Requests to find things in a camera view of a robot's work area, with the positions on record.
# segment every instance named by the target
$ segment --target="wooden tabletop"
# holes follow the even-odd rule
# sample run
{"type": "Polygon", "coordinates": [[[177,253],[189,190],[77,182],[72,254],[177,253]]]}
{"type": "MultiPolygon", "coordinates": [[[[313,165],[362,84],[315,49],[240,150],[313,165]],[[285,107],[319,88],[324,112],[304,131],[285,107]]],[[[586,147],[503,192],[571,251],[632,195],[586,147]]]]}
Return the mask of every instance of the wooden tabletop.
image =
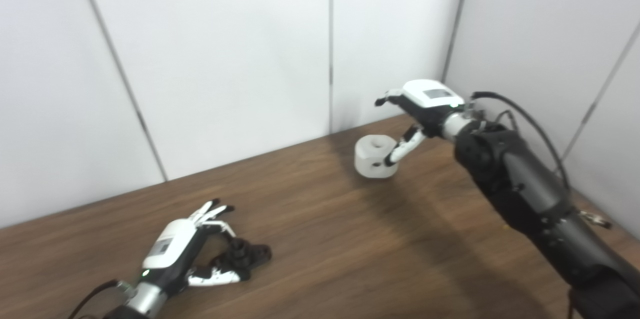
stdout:
{"type": "MultiPolygon", "coordinates": [[[[222,198],[236,207],[223,220],[269,244],[272,262],[247,282],[186,290],[160,319],[564,318],[567,285],[505,227],[450,143],[425,141],[389,179],[355,172],[360,137],[397,138],[410,123],[378,121],[0,230],[0,317],[66,318],[98,284],[134,281],[167,223],[222,198]]],[[[630,235],[595,230],[640,267],[630,235]]],[[[212,239],[198,262],[222,248],[212,239]]],[[[118,300],[106,292],[87,310],[101,318],[118,300]]]]}

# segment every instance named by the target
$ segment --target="cable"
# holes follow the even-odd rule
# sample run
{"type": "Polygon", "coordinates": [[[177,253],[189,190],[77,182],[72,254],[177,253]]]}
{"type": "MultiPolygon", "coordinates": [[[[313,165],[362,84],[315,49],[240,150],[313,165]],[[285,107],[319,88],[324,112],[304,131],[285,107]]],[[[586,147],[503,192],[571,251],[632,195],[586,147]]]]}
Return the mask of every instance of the cable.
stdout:
{"type": "Polygon", "coordinates": [[[75,309],[71,312],[71,315],[69,315],[69,317],[67,319],[74,319],[74,317],[78,314],[78,312],[80,312],[80,309],[82,309],[82,307],[85,306],[86,303],[91,300],[91,298],[93,298],[94,296],[96,296],[96,294],[102,292],[105,289],[117,287],[118,283],[119,283],[119,281],[114,279],[114,280],[109,280],[109,281],[107,281],[105,283],[102,283],[102,284],[98,285],[97,287],[95,287],[94,290],[89,292],[89,295],[85,296],[84,299],[82,299],[82,301],[80,301],[80,303],[75,307],[75,309]]]}
{"type": "Polygon", "coordinates": [[[515,130],[516,132],[520,131],[520,128],[518,127],[518,123],[516,122],[516,118],[514,116],[514,113],[509,110],[506,109],[505,111],[501,112],[500,114],[498,114],[498,116],[495,117],[495,122],[499,123],[500,119],[502,119],[503,115],[507,115],[507,117],[509,117],[509,121],[511,122],[511,127],[513,128],[513,130],[515,130]]]}
{"type": "Polygon", "coordinates": [[[525,109],[522,109],[520,105],[516,104],[513,100],[510,100],[509,98],[502,96],[498,93],[495,93],[493,91],[476,91],[475,93],[471,94],[472,100],[477,100],[480,98],[491,98],[494,100],[502,101],[503,103],[508,104],[510,107],[515,109],[517,112],[519,112],[524,117],[524,119],[526,119],[526,121],[530,123],[530,125],[535,129],[535,131],[540,135],[540,137],[542,137],[544,144],[551,152],[551,156],[553,157],[553,160],[555,161],[555,164],[558,167],[560,174],[562,175],[562,185],[564,185],[564,188],[568,192],[571,192],[571,186],[569,185],[569,177],[567,176],[567,171],[565,170],[565,166],[562,164],[562,160],[560,160],[560,157],[558,156],[558,152],[556,151],[556,148],[553,146],[553,144],[551,144],[551,140],[547,136],[547,133],[545,133],[545,131],[542,130],[540,125],[537,123],[537,121],[532,116],[530,116],[530,114],[526,112],[525,109]]]}

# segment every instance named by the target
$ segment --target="white wall panel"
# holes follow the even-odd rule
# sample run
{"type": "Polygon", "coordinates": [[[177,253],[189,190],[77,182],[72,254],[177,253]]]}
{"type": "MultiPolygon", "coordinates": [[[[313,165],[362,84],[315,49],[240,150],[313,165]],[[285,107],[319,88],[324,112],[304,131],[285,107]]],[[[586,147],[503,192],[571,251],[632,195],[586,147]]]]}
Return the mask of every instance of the white wall panel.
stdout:
{"type": "Polygon", "coordinates": [[[329,0],[96,0],[170,179],[329,132],[329,0]]]}
{"type": "MultiPolygon", "coordinates": [[[[638,2],[465,0],[446,85],[515,100],[562,153],[640,18],[638,2]]],[[[524,133],[549,162],[538,136],[524,133]]]]}
{"type": "Polygon", "coordinates": [[[334,132],[400,114],[373,105],[388,89],[441,79],[458,1],[334,0],[334,132]]]}
{"type": "Polygon", "coordinates": [[[0,227],[162,182],[88,0],[0,0],[0,227]]]}
{"type": "Polygon", "coordinates": [[[636,41],[566,158],[578,188],[640,239],[640,42],[636,41]]]}

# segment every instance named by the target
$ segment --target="robotic hand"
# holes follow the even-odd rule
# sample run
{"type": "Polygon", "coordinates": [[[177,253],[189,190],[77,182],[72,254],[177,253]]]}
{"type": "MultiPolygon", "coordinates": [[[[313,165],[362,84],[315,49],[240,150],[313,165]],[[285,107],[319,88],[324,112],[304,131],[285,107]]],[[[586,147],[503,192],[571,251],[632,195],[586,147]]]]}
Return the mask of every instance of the robotic hand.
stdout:
{"type": "Polygon", "coordinates": [[[384,158],[395,166],[425,138],[455,145],[456,161],[473,178],[510,227],[526,235],[570,285],[569,303],[585,319],[640,318],[640,273],[609,248],[583,219],[607,228],[599,216],[574,207],[567,175],[540,126],[517,104],[493,92],[476,92],[465,101],[436,80],[411,80],[375,101],[390,102],[416,120],[384,158]],[[558,162],[564,187],[532,153],[518,131],[474,111],[479,98],[501,100],[518,110],[540,132],[558,162]]]}
{"type": "MultiPolygon", "coordinates": [[[[153,319],[167,299],[187,287],[247,281],[252,269],[269,262],[272,258],[269,246],[249,244],[236,237],[228,223],[217,219],[234,210],[230,205],[217,207],[219,203],[218,199],[210,200],[188,218],[176,219],[164,228],[142,262],[142,273],[135,289],[123,282],[112,281],[114,285],[124,287],[129,299],[109,312],[105,319],[153,319]],[[194,260],[208,237],[217,234],[223,235],[229,243],[226,253],[212,259],[209,266],[194,267],[194,260]]],[[[70,318],[94,293],[96,291],[78,305],[70,318]]]]}

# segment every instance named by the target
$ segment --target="white cylindrical object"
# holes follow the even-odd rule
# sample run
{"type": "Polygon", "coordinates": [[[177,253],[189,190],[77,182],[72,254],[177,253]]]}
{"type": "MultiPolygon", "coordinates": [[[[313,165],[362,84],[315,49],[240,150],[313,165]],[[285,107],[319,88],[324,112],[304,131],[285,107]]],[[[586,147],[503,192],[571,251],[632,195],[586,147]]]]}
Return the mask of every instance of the white cylindrical object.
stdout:
{"type": "Polygon", "coordinates": [[[385,166],[385,157],[395,148],[396,141],[387,135],[366,135],[355,147],[355,167],[366,178],[389,178],[398,170],[398,164],[385,166]]]}

